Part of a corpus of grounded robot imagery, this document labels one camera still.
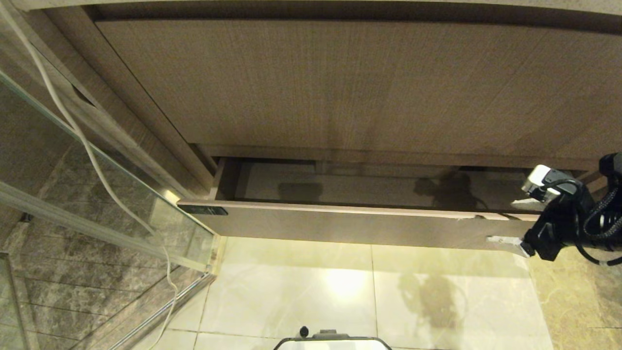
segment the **floor tile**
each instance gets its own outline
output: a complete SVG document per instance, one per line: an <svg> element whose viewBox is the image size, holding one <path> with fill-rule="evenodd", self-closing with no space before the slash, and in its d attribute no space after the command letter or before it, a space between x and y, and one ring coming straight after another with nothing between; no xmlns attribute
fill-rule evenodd
<svg viewBox="0 0 622 350"><path fill-rule="evenodd" d="M151 332L140 343L133 347L133 350L147 350L154 341L156 341L158 335L160 335L160 328ZM192 350L194 348L197 334L195 332L188 331L176 331L173 329L167 329L162 335L162 339L153 347L153 350Z"/></svg>
<svg viewBox="0 0 622 350"><path fill-rule="evenodd" d="M400 348L552 349L523 258L373 246L378 336Z"/></svg>
<svg viewBox="0 0 622 350"><path fill-rule="evenodd" d="M209 286L192 296L188 302L179 309L169 323L169 329L184 329L186 331L198 331L201 322L201 314L205 307L205 298Z"/></svg>
<svg viewBox="0 0 622 350"><path fill-rule="evenodd" d="M301 326L375 336L369 245L229 237L200 330L285 338Z"/></svg>
<svg viewBox="0 0 622 350"><path fill-rule="evenodd" d="M281 339L199 333L195 350L272 350Z"/></svg>

